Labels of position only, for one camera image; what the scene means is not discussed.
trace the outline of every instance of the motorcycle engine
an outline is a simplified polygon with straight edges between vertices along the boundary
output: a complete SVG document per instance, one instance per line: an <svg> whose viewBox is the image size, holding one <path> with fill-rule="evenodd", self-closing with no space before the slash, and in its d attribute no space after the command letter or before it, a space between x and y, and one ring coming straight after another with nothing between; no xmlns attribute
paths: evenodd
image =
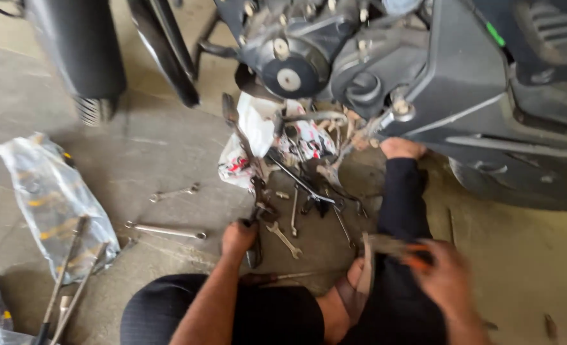
<svg viewBox="0 0 567 345"><path fill-rule="evenodd" d="M427 56L426 29L393 25L423 0L382 1L215 0L239 59L267 90L286 99L335 99L366 118L417 76ZM370 26L369 10L382 13Z"/></svg>

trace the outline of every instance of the wire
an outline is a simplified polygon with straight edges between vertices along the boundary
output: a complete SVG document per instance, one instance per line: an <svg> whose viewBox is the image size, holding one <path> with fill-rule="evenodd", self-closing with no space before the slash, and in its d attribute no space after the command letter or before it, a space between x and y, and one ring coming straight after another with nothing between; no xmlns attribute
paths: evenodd
<svg viewBox="0 0 567 345"><path fill-rule="evenodd" d="M21 1L18 4L18 8L19 8L19 11L20 11L19 14L9 13L9 12L2 10L1 8L0 8L0 14L5 15L7 17L11 17L11 18L23 18L23 1Z"/></svg>

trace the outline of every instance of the motorcycle tire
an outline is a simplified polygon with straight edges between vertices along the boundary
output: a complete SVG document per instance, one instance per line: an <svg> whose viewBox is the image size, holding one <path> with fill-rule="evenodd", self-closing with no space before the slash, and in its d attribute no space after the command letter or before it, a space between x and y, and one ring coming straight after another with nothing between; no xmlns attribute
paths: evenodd
<svg viewBox="0 0 567 345"><path fill-rule="evenodd" d="M452 158L449 158L449 166L458 182L480 198L522 208L567 211L567 200L510 188L501 184L490 174L473 169Z"/></svg>
<svg viewBox="0 0 567 345"><path fill-rule="evenodd" d="M106 124L115 113L117 99L75 97L75 107L81 121L90 127Z"/></svg>

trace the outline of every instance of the dirty floor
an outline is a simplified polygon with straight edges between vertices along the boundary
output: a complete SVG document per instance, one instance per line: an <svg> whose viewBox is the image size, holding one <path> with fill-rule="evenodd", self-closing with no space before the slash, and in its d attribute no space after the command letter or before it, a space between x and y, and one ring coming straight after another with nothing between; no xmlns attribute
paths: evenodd
<svg viewBox="0 0 567 345"><path fill-rule="evenodd" d="M195 37L210 1L185 1L177 11L182 29ZM238 95L230 61L209 61L199 90L200 110L184 108L157 73L128 17L125 1L111 2L131 90L115 119L103 128L87 128L73 115L68 98L35 45L29 25L0 17L0 144L34 131L47 133L76 160L88 187L107 211L122 241L138 243L115 264L91 280L64 344L117 344L125 303L149 281L165 274L209 272L218 257L219 236L232 219L246 215L251 196L217 176L217 157L231 134L219 115L219 93ZM218 39L227 40L220 30ZM220 76L230 75L230 80ZM347 163L349 189L370 194L379 190L383 159L363 152ZM567 345L567 213L513 208L478 200L464 191L439 157L428 156L425 194L431 230L452 241L467 255L473 269L475 297L481 315L497 326L490 336L497 344L550 344L543 325L549 314ZM365 184L364 181L375 181ZM152 204L149 195L200 182L202 190ZM286 176L271 181L292 192ZM291 201L278 200L281 224L289 224ZM369 213L379 205L373 200ZM370 231L375 219L359 218L353 207L344 214L355 238ZM204 242L127 230L127 220L200 228ZM304 256L289 251L262 229L265 250L262 271L301 272L345 268L353 252L333 214L297 221L300 238L293 240ZM336 275L297 279L316 294ZM0 288L9 305L15 330L36 334L53 281L15 202L11 180L0 159Z"/></svg>

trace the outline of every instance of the human hand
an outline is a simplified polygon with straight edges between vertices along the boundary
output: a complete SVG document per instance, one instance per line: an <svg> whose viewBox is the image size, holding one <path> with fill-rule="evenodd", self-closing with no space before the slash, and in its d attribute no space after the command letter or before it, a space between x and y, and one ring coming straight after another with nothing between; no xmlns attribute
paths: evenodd
<svg viewBox="0 0 567 345"><path fill-rule="evenodd" d="M389 137L382 141L379 147L387 159L413 158L419 160L426 153L426 146L402 137Z"/></svg>
<svg viewBox="0 0 567 345"><path fill-rule="evenodd" d="M411 268L419 286L448 317L466 318L475 313L470 274L464 257L445 241L423 241L433 255L429 271Z"/></svg>
<svg viewBox="0 0 567 345"><path fill-rule="evenodd" d="M221 238L221 256L242 260L245 252L253 245L257 231L257 222L249 228L238 220L228 224Z"/></svg>

